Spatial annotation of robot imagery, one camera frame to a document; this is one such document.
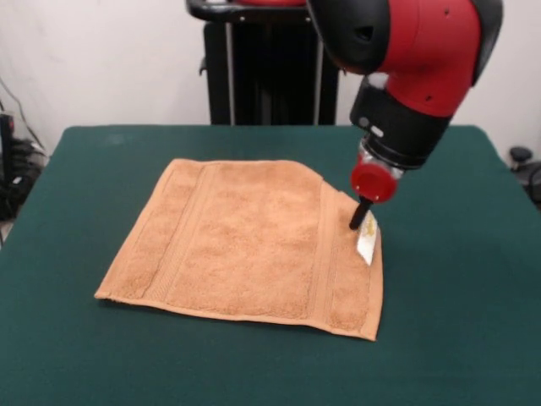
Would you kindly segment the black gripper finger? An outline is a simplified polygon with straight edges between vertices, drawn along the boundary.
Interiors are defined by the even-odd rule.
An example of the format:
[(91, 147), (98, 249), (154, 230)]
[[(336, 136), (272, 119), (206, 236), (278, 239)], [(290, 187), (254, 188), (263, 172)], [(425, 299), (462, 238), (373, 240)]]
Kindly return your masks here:
[(372, 206), (372, 201), (360, 196), (358, 207), (352, 215), (351, 221), (349, 222), (349, 227), (351, 230), (358, 230), (363, 223), (364, 218), (369, 212)]

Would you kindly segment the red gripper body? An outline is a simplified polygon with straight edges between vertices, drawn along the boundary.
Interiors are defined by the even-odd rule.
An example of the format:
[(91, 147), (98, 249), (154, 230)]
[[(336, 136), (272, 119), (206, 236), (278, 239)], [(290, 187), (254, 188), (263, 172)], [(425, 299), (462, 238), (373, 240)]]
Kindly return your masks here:
[(352, 170), (350, 184), (359, 197), (374, 203), (383, 203), (396, 193), (398, 182), (405, 172), (405, 169), (393, 167), (368, 152), (361, 151)]

